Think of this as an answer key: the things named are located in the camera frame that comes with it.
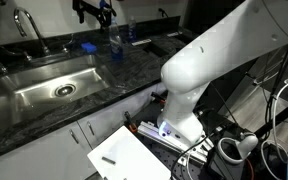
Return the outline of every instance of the white cabinet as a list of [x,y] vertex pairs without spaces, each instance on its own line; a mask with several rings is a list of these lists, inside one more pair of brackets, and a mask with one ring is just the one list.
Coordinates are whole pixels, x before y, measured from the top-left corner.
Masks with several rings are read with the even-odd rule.
[[90,151],[74,122],[1,156],[0,180],[84,180],[96,172]]
[[151,86],[80,119],[78,123],[90,142],[91,147],[94,149],[124,124],[126,120],[124,117],[125,111],[128,111],[133,116],[147,106],[151,100],[150,94],[153,91],[156,92],[157,87],[158,84]]

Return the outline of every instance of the wall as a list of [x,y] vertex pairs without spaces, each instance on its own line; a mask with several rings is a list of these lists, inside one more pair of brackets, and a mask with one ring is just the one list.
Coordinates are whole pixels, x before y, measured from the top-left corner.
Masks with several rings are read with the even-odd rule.
[[[161,14],[157,10],[159,7],[163,8],[169,16],[184,16],[188,1],[112,0],[112,3],[117,12],[117,22],[123,25],[127,24],[132,15],[138,22],[161,18]],[[78,16],[72,10],[72,0],[8,0],[5,6],[0,7],[0,45],[37,38],[27,18],[24,20],[23,16],[21,20],[25,22],[23,28],[28,37],[20,36],[13,19],[13,10],[18,6],[30,12],[44,37],[100,28],[97,20],[87,13],[85,13],[86,22],[79,24]]]

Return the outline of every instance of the metal bar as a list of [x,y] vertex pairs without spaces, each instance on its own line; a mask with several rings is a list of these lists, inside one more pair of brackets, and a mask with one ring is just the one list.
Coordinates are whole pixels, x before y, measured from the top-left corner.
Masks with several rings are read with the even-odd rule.
[[[285,121],[288,118],[288,107],[285,108],[282,112],[280,112],[275,120],[276,120],[276,125],[279,125],[281,122]],[[267,123],[264,124],[262,127],[260,127],[254,134],[256,135],[257,138],[260,138],[264,136],[268,131],[272,129],[272,119]]]

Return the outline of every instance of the dark granite countertop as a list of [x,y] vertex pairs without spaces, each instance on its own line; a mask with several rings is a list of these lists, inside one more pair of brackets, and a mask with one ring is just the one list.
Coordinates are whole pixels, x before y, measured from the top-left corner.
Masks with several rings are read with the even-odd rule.
[[[97,45],[98,51],[95,56],[115,76],[115,85],[50,110],[35,119],[23,121],[3,131],[0,130],[0,156],[160,82],[161,66],[185,46],[182,41],[167,37],[165,33],[159,33],[159,35],[145,34],[143,39],[144,37],[150,38],[152,43],[166,51],[167,55],[154,57],[142,49],[145,45],[132,46],[126,43],[124,45],[124,59],[116,62],[110,58],[108,36],[96,33],[80,35],[75,38],[75,40],[77,39],[76,44],[90,41]],[[77,47],[72,49],[72,57],[87,55]],[[9,63],[7,67],[10,73],[33,68],[23,61]]]

